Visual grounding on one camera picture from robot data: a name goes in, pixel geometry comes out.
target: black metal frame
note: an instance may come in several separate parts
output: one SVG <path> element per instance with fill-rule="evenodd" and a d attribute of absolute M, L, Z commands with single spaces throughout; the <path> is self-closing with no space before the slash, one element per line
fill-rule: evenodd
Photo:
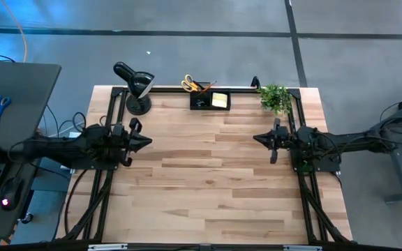
<path fill-rule="evenodd" d="M 251 87 L 240 88 L 240 87 L 231 87 L 231 88 L 220 88 L 215 87 L 215 90 L 218 91 L 230 91 L 231 93 L 256 93 L 257 89 L 260 88 L 260 83 L 256 82 L 251 85 Z M 172 87 L 158 87 L 150 90 L 151 93 L 185 93 L 185 90 L 182 88 L 172 88 Z M 299 115 L 300 126 L 306 125 L 306 119 L 304 116 L 303 106 L 302 106 L 302 97 L 300 95 L 299 89 L 290 89 L 290 93 L 295 100 L 297 106 L 297 112 Z M 117 115 L 117 122 L 122 122 L 125 110 L 125 100 L 128 94 L 128 89 L 126 87 L 113 87 L 111 91 L 110 104 L 107 111 L 107 120 L 105 125 L 109 126 L 111 124 L 112 115 L 114 114 L 114 104 L 116 99 L 121 96 L 121 102 L 119 107 L 119 113 Z M 292 108 L 290 109 L 290 113 L 288 114 L 289 126 L 291 132 L 296 131 L 295 119 Z M 296 163 L 298 158 L 298 154 L 295 151 L 290 152 L 292 163 Z M 79 222 L 73 227 L 68 235 L 61 239 L 61 242 L 69 242 L 69 240 L 74 240 L 78 237 L 80 232 L 84 228 L 83 233 L 83 241 L 87 241 L 87 243 L 102 243 L 103 230 L 105 226 L 105 219 L 107 213 L 107 204 L 110 197 L 110 189 L 112 184 L 112 178 L 114 171 L 107 171 L 107 176 L 105 178 L 105 182 L 102 188 L 99 190 L 98 187 L 100 185 L 100 179 L 102 175 L 101 170 L 96 171 L 96 175 L 94 177 L 93 188 L 91 191 L 90 203 L 87 211 L 84 213 Z M 322 210 L 319 188 L 317 178 L 315 176 L 315 169 L 310 168 L 308 172 L 305 172 L 304 169 L 295 170 L 299 179 L 299 189 L 301 193 L 301 202 L 304 211 L 304 219 L 305 219 L 305 228 L 306 234 L 308 237 L 308 245 L 311 248 L 315 248 L 316 250 L 400 250 L 396 248 L 385 248 L 385 247 L 376 247 L 369 245 L 359 245 L 355 242 L 349 241 L 344 236 L 341 235 L 339 230 L 335 228 L 332 221 L 327 217 L 326 213 Z M 305 176 L 309 176 L 311 182 L 311 190 L 308 188 Z M 102 202 L 102 206 L 100 209 L 99 221 L 97 225 L 97 230 L 93 238 L 90 238 L 91 226 L 92 226 L 92 217 L 94 211 L 97 208 L 97 205 Z M 311 220 L 311 212 L 309 210 L 309 205 L 313 207 L 315 212 L 318 215 L 318 222 L 320 227 L 320 240 L 315 237 L 313 232 L 313 223 Z M 329 242 L 327 239 L 327 231 L 330 233 L 330 236 L 335 240 L 335 243 Z M 128 249 L 132 248 L 159 248 L 161 250 L 165 249 L 178 249 L 178 248 L 187 248 L 187 246 L 193 246 L 194 248 L 199 248 L 199 251 L 212 251 L 212 250 L 287 250 L 287 245 L 234 245 L 234 244 L 162 244 L 162 243 L 128 243 L 126 244 Z"/>

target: potted plant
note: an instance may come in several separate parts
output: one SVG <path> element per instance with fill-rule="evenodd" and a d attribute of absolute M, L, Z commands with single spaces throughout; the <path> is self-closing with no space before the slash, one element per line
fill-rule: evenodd
<path fill-rule="evenodd" d="M 269 84 L 266 88 L 258 89 L 258 93 L 262 98 L 263 108 L 273 111 L 275 115 L 278 115 L 279 112 L 282 114 L 284 112 L 290 113 L 291 96 L 286 87 Z"/>

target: wooden tabletop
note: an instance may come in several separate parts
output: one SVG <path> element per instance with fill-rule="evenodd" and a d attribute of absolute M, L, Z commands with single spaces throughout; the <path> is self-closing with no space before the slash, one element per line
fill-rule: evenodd
<path fill-rule="evenodd" d="M 88 125 L 106 115 L 111 88 L 94 87 Z M 318 89 L 300 91 L 306 124 L 326 132 Z M 188 93 L 150 96 L 152 108 L 138 118 L 141 134 L 153 143 L 132 154 L 131 167 L 120 166 L 114 173 L 103 242 L 307 243 L 299 184 L 288 152 L 279 150 L 278 162 L 271 165 L 270 151 L 252 138 L 268 132 L 275 117 L 261 108 L 258 94 L 232 94 L 230 111 L 191 111 Z M 124 124 L 132 117 L 126 110 Z M 287 125 L 287 116 L 281 120 Z M 68 211 L 70 226 L 88 207 L 93 177 L 94 171 L 88 171 L 77 186 Z M 318 173 L 318 183 L 325 212 L 351 239 L 339 182 Z M 57 238 L 64 235 L 63 216 Z M 319 238 L 315 213 L 312 216 Z"/>

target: desk organizer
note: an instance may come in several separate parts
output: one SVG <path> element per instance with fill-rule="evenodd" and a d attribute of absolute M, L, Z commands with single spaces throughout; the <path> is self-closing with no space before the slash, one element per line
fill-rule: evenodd
<path fill-rule="evenodd" d="M 212 96 L 214 93 L 222 93 L 228 96 L 228 103 L 226 108 L 212 106 Z M 230 91 L 192 91 L 190 92 L 190 110 L 230 110 Z"/>

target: sticky note pad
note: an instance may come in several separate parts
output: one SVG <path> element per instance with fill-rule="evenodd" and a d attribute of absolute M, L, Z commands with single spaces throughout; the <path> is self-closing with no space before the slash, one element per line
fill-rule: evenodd
<path fill-rule="evenodd" d="M 226 108 L 228 106 L 228 96 L 222 93 L 213 93 L 212 106 Z"/>

